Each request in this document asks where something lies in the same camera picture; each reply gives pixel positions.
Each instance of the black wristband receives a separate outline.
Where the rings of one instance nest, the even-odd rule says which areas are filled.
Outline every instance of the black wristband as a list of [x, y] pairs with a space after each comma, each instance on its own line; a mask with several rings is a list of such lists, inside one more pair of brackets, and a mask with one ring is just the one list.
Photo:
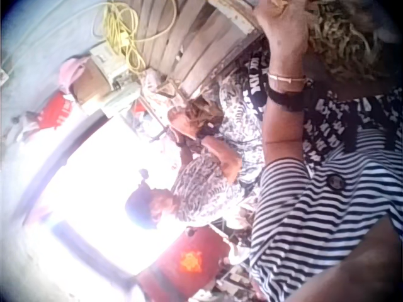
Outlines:
[[273, 102], [283, 106], [287, 111], [290, 111], [290, 112], [299, 112], [299, 111], [304, 110], [304, 108], [305, 108], [305, 92], [306, 92], [306, 90], [304, 89], [301, 92], [290, 95], [290, 94], [285, 94], [285, 93], [280, 93], [280, 92], [274, 91], [274, 90], [272, 90], [270, 85], [268, 85], [269, 98]]

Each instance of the hand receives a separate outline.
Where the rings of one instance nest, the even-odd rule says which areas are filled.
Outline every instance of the hand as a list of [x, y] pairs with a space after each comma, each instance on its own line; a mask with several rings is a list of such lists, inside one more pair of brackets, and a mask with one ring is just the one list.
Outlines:
[[183, 135], [196, 139], [197, 129], [190, 125], [189, 118], [185, 115], [183, 110], [170, 110], [168, 112], [168, 120], [171, 123], [171, 128], [180, 132]]
[[271, 57], [302, 58], [308, 49], [307, 0], [260, 0], [254, 10], [269, 44]]

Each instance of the bracelet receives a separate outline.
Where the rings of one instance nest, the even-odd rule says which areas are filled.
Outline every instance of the bracelet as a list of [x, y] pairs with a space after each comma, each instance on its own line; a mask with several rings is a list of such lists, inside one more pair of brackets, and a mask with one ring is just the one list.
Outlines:
[[292, 82], [306, 82], [307, 81], [307, 77], [300, 77], [300, 78], [292, 78], [292, 77], [279, 77], [278, 75], [274, 75], [274, 74], [269, 74], [267, 73], [268, 77], [270, 79], [276, 80], [276, 81], [282, 81], [282, 82], [287, 82], [289, 84], [291, 84]]

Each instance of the sleeve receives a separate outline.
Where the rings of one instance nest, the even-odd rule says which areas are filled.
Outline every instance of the sleeve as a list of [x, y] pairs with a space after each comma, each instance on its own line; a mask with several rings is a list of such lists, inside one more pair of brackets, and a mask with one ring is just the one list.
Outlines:
[[251, 266], [267, 249], [277, 226], [298, 202], [309, 181], [306, 166], [296, 159], [279, 159], [264, 168], [253, 223]]

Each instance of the dark cap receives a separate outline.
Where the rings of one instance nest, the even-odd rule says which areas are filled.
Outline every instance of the dark cap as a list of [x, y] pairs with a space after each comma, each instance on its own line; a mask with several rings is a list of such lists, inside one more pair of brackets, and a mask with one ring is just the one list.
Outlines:
[[150, 230], [157, 228], [157, 223], [151, 217], [151, 189], [145, 183], [134, 191], [126, 201], [125, 209], [128, 217], [138, 226]]

